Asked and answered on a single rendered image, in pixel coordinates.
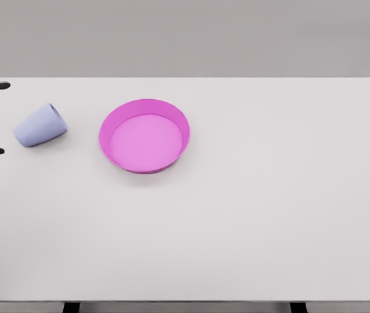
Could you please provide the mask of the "lavender cup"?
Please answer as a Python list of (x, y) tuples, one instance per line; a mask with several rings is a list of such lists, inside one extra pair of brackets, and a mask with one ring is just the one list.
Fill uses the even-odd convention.
[(13, 135), (23, 147), (34, 147), (68, 131), (68, 126), (52, 104), (46, 104), (18, 124)]

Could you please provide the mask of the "pink plate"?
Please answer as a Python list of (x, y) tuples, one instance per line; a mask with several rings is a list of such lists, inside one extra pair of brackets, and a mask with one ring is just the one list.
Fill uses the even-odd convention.
[(190, 124), (176, 106), (158, 99), (129, 101), (107, 115), (98, 142), (105, 157), (119, 168), (157, 173), (174, 164), (190, 141)]

